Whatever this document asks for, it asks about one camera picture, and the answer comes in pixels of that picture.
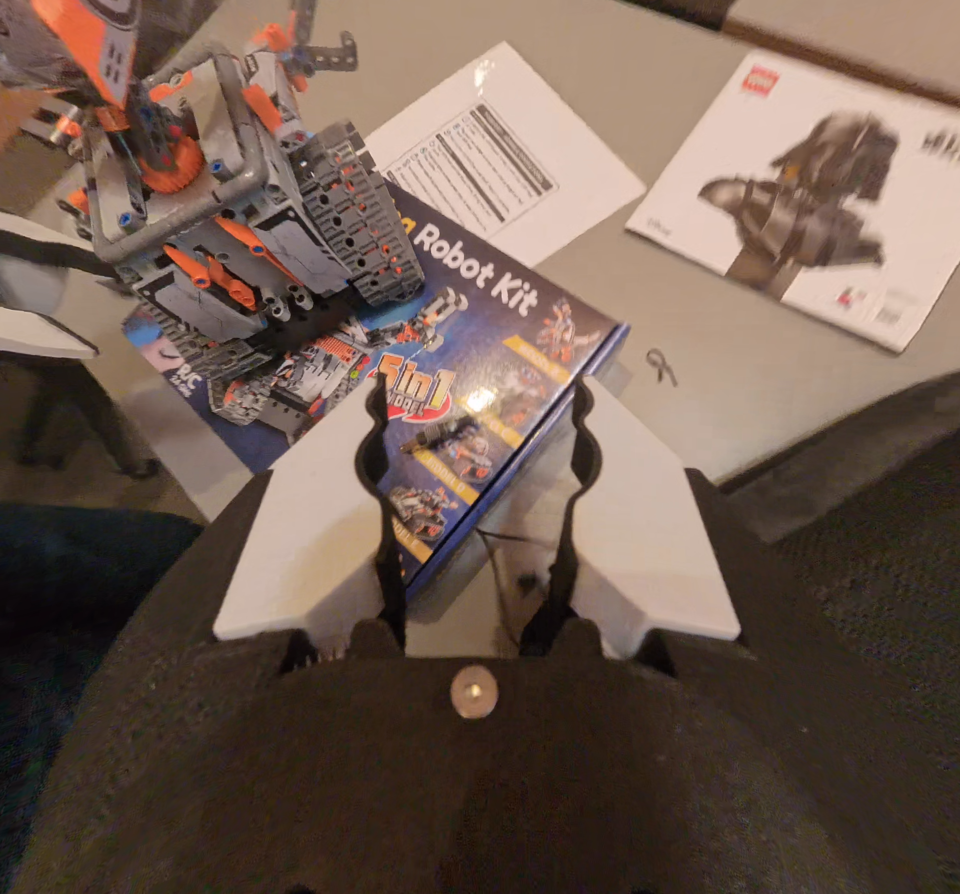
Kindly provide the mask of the blue robot kit box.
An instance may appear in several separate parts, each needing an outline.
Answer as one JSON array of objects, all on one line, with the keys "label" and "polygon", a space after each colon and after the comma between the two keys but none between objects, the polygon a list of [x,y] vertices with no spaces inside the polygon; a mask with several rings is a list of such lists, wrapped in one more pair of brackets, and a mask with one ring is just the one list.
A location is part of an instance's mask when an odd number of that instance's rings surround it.
[{"label": "blue robot kit box", "polygon": [[271,468],[353,390],[385,378],[389,470],[412,597],[462,546],[570,405],[570,383],[616,355],[627,327],[397,186],[390,194],[425,276],[403,304],[318,305],[306,343],[259,384],[213,388],[144,309],[126,339],[252,473]]}]

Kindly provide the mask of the person's dark clothing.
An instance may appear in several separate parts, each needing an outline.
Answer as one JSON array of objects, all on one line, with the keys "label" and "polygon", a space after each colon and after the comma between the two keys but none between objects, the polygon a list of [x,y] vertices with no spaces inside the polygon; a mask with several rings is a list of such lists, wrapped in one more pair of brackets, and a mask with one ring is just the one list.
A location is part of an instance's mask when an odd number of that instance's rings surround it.
[{"label": "person's dark clothing", "polygon": [[1,890],[84,688],[204,527],[120,508],[1,504]]}]

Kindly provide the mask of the tracked building-block toy robot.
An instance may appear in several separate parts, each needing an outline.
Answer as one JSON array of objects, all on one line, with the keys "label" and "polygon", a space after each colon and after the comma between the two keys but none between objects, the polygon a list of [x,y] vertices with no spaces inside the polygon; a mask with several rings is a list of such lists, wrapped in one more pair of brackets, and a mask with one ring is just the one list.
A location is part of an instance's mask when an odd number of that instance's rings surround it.
[{"label": "tracked building-block toy robot", "polygon": [[302,118],[310,78],[357,70],[354,37],[312,45],[319,0],[290,0],[241,53],[148,72],[141,44],[187,32],[195,1],[1,0],[2,86],[41,93],[22,130],[82,164],[57,204],[84,270],[231,382],[331,326],[335,299],[402,303],[425,275],[355,126]]}]

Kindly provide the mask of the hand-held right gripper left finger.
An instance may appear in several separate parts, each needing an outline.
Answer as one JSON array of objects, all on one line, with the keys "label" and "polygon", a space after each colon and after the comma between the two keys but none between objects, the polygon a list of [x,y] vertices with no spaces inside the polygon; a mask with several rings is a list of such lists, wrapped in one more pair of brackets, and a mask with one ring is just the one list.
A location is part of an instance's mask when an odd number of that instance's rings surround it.
[{"label": "hand-held right gripper left finger", "polygon": [[349,640],[377,617],[405,640],[400,547],[378,488],[388,423],[376,375],[274,463],[215,619],[218,640],[286,630]]}]

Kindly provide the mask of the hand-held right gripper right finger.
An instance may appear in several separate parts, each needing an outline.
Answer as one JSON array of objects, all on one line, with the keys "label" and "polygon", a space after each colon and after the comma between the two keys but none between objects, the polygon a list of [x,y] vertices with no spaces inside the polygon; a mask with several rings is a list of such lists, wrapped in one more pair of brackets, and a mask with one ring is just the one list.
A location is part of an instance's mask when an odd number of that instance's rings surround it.
[{"label": "hand-held right gripper right finger", "polygon": [[577,379],[570,468],[549,568],[548,642],[573,615],[604,644],[655,630],[733,641],[741,633],[681,459],[592,376]]}]

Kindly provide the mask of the white instruction sheet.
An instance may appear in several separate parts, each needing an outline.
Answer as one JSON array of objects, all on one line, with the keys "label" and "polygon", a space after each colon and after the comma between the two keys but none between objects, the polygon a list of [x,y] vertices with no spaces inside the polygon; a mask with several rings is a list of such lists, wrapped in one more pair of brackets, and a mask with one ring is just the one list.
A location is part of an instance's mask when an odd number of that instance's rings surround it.
[{"label": "white instruction sheet", "polygon": [[647,191],[505,41],[366,144],[390,181],[529,267]]}]

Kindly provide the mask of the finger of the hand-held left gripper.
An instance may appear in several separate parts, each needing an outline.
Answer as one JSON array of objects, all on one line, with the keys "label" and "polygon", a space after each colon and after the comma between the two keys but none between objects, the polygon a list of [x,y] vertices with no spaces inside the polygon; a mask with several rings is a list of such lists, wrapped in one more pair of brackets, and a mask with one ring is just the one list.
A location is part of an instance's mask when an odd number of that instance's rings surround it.
[{"label": "finger of the hand-held left gripper", "polygon": [[27,219],[1,220],[1,254],[29,264],[110,273],[110,266],[96,256],[90,243]]},{"label": "finger of the hand-held left gripper", "polygon": [[1,307],[1,352],[53,360],[91,360],[96,345],[35,312]]}]

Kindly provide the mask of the black-and-white instruction booklet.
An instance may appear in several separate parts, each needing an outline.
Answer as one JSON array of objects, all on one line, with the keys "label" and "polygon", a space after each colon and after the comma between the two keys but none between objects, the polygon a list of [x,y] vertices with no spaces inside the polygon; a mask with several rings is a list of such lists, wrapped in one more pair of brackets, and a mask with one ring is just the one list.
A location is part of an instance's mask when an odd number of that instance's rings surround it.
[{"label": "black-and-white instruction booklet", "polygon": [[752,49],[626,228],[901,354],[958,270],[958,109]]}]

